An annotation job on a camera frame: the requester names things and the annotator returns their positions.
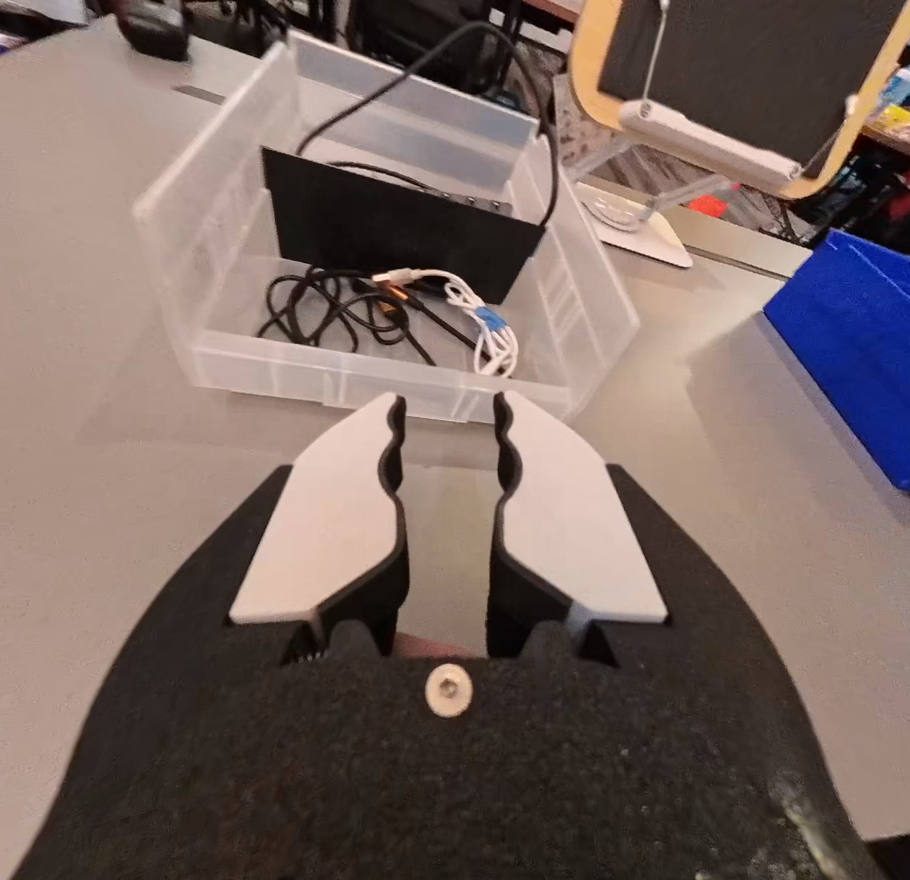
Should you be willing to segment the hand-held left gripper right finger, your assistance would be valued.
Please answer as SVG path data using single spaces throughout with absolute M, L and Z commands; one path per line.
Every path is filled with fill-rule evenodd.
M 607 658 L 603 623 L 665 625 L 661 591 L 609 468 L 571 427 L 517 391 L 493 400 L 501 495 L 491 537 L 486 647 L 517 657 L 541 623 Z

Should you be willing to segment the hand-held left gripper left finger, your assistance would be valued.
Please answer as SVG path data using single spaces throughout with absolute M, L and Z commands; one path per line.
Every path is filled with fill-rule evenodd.
M 229 609 L 233 625 L 306 625 L 326 649 L 335 627 L 363 624 L 392 652 L 410 587 L 399 497 L 406 400 L 384 393 L 293 461 Z

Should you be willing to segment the white cable blue tie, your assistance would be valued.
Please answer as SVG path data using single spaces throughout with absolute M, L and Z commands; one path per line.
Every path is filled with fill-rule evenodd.
M 472 323 L 473 336 L 468 337 L 447 319 L 440 317 L 407 290 L 424 280 L 441 281 L 445 302 Z M 392 298 L 430 320 L 436 327 L 472 348 L 473 370 L 478 375 L 511 379 L 519 362 L 519 340 L 506 320 L 490 306 L 462 277 L 441 269 L 398 268 L 369 277 L 370 283 Z

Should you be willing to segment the black cable gold connectors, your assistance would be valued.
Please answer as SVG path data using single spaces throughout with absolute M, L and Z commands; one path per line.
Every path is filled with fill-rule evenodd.
M 372 281 L 355 278 L 349 282 L 351 292 L 366 305 L 366 323 L 361 328 L 370 331 L 373 339 L 384 347 L 399 343 L 410 346 L 430 366 L 436 362 L 423 344 L 416 339 L 412 316 L 417 315 L 429 321 L 433 327 L 458 340 L 463 346 L 473 349 L 475 341 L 440 317 L 425 302 L 414 294 L 397 287 L 386 287 Z

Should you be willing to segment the blue plastic bin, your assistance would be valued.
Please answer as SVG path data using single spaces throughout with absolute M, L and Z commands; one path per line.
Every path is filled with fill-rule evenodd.
M 908 256 L 831 230 L 764 315 L 883 475 L 908 492 Z

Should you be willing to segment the grey USB hub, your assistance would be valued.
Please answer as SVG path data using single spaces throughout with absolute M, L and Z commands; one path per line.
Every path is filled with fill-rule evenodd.
M 506 217 L 513 216 L 513 205 L 511 203 L 502 202 L 500 200 L 486 198 L 483 196 L 445 191 L 431 186 L 412 185 L 411 187 L 419 193 L 434 196 L 439 199 L 446 200 L 449 203 L 456 203 L 458 205 L 472 207 L 474 209 Z

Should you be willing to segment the clear plastic bin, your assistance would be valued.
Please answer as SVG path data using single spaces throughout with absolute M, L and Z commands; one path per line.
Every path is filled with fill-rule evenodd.
M 586 209 L 553 165 L 538 121 L 413 76 L 300 155 L 313 129 L 395 79 L 387 65 L 291 32 L 274 44 L 133 215 L 168 335 L 196 385 L 355 409 L 391 392 L 410 415 L 491 423 L 514 389 L 558 419 L 584 409 L 640 328 Z M 505 300 L 490 306 L 519 340 L 511 379 L 478 375 L 472 349 L 412 316 L 435 366 L 381 346 L 351 292 L 374 274 L 282 258 L 265 184 L 267 147 L 378 180 L 513 205 L 545 231 Z M 468 337 L 441 281 L 407 288 Z

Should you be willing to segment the grey desk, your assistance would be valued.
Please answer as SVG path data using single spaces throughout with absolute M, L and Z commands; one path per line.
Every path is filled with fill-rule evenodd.
M 2 878 L 178 566 L 338 409 L 188 383 L 134 200 L 256 60 L 136 55 L 112 18 L 2 57 Z M 642 322 L 574 426 L 725 572 L 867 839 L 908 833 L 908 495 L 762 310 L 801 257 L 731 230 L 690 271 L 612 252 Z

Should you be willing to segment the black bin divider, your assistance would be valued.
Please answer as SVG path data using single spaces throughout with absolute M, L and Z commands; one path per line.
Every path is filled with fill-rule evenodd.
M 545 228 L 267 147 L 279 255 L 330 270 L 437 269 L 501 304 Z

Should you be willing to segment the black flat panel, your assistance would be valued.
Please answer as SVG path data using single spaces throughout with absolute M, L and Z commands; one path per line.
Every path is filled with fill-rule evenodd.
M 650 98 L 805 164 L 907 0 L 670 0 Z

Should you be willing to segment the black office chair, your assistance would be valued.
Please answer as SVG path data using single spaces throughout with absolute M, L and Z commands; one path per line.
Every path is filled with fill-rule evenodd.
M 488 21 L 493 0 L 350 0 L 347 45 L 361 55 L 404 68 L 471 21 Z M 453 89 L 480 94 L 496 77 L 496 47 L 474 32 L 421 74 Z

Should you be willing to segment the black rounded device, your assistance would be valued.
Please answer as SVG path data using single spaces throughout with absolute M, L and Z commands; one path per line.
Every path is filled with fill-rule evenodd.
M 180 10 L 148 0 L 124 0 L 116 16 L 119 31 L 139 54 L 173 63 L 188 61 L 188 25 Z

